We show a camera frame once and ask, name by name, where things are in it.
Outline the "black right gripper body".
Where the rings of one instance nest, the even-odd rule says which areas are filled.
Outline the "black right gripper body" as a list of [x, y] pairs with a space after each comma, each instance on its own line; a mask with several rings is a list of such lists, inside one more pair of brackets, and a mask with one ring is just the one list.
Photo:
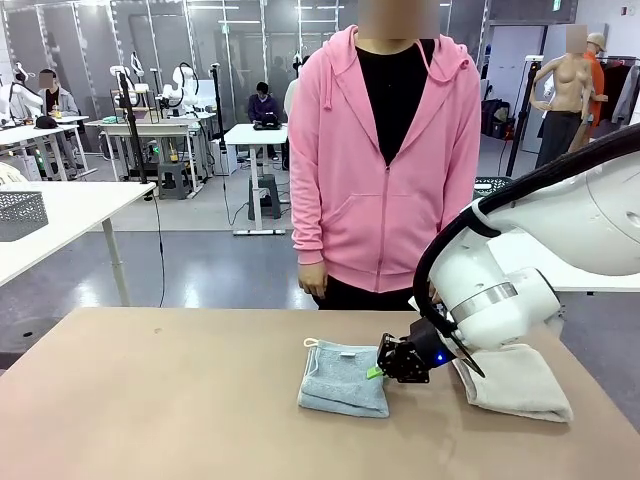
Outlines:
[[427, 319], [417, 320], [410, 325], [409, 335], [400, 339], [395, 353], [396, 380], [399, 383], [429, 383], [430, 372], [453, 359], [453, 353]]

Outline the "person's right hand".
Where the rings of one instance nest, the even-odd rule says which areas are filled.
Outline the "person's right hand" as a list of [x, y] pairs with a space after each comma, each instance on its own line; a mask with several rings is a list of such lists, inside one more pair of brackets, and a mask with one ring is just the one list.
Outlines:
[[323, 261], [298, 266], [299, 287], [309, 295], [324, 298], [327, 280], [327, 270]]

